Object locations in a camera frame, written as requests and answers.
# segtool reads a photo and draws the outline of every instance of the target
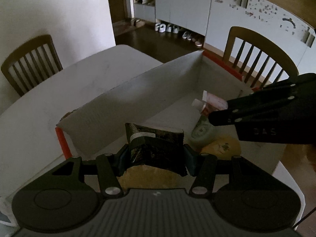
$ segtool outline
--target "black snack packet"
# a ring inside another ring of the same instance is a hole
[[[183,133],[173,133],[126,123],[131,166],[148,165],[186,176]]]

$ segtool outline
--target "yellow object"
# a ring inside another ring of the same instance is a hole
[[[224,136],[205,146],[201,153],[213,154],[220,160],[230,160],[232,156],[241,154],[241,148],[237,139]]]

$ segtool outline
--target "white wall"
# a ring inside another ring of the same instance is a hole
[[[42,34],[52,36],[64,68],[115,46],[108,0],[0,0],[0,65]],[[18,98],[0,72],[0,114]]]

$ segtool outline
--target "white label on packet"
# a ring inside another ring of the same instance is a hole
[[[135,133],[135,134],[132,134],[131,137],[130,137],[130,142],[137,138],[137,137],[140,137],[140,136],[149,136],[149,137],[156,137],[156,134],[153,134],[153,133],[147,133],[147,132],[139,132],[139,133]]]

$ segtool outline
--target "ribbed gray surface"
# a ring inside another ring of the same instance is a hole
[[[205,199],[185,190],[132,189],[121,199],[108,200],[87,224],[68,232],[44,234],[22,229],[16,237],[298,237],[291,229],[249,233],[221,219]]]

